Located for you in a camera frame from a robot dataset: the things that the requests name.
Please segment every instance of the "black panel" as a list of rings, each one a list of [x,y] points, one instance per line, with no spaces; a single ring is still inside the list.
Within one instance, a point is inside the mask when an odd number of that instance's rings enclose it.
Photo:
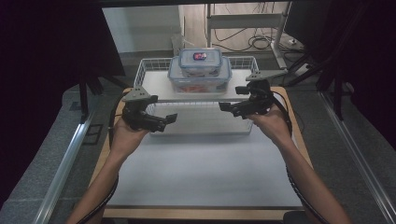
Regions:
[[[100,7],[3,1],[0,8],[3,202],[41,146],[78,74],[122,76]]]

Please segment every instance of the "plastic container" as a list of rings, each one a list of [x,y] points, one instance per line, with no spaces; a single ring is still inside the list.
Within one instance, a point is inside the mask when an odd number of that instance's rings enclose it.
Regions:
[[[183,49],[178,59],[184,77],[216,77],[222,66],[219,49]]]
[[[168,77],[173,84],[175,92],[225,92],[228,81],[232,76],[230,60],[221,57],[222,66],[216,77],[184,77],[179,64],[179,58],[172,59],[169,67]]]

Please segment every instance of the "white basket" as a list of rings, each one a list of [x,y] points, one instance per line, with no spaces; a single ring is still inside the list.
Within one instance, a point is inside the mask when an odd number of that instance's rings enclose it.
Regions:
[[[232,69],[248,70],[250,73],[259,70],[254,57],[230,57],[229,59]],[[137,70],[134,84],[143,86],[147,72],[166,71],[167,73],[171,60],[171,58],[143,59]],[[183,99],[179,94],[175,99],[149,105],[147,112],[153,116],[165,118],[166,115],[177,113],[175,123],[167,125],[163,133],[156,132],[151,135],[249,134],[253,124],[251,120],[235,118],[232,113],[219,109],[219,102],[234,104],[241,100],[213,97],[214,95],[207,95],[207,99]]]

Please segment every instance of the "metal pole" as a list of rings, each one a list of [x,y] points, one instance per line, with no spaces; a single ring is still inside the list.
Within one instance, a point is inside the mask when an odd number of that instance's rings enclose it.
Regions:
[[[207,4],[207,9],[206,9],[206,35],[207,35],[206,40],[207,40],[207,43],[206,43],[206,46],[208,48],[212,47],[212,29],[210,26],[210,16],[211,16],[210,8],[211,8],[211,4]]]
[[[279,25],[277,26],[278,28],[277,28],[276,37],[274,40],[274,48],[275,49],[279,48],[279,41],[280,41],[280,37],[282,37],[283,29],[285,28],[286,18],[289,15],[290,4],[291,4],[291,2],[288,2],[285,9],[283,9],[283,11],[282,11],[282,16],[280,18]]]

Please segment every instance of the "white table surface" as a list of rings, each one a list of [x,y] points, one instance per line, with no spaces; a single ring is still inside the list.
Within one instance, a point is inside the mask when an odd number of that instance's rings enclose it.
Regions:
[[[161,86],[169,88],[163,76],[152,78],[162,78]],[[233,79],[230,88],[244,81]],[[160,100],[180,95],[144,88],[160,95]],[[223,97],[240,96],[228,91]],[[123,164],[120,183],[107,206],[298,209],[302,205],[278,149],[253,125],[249,135],[148,134]]]

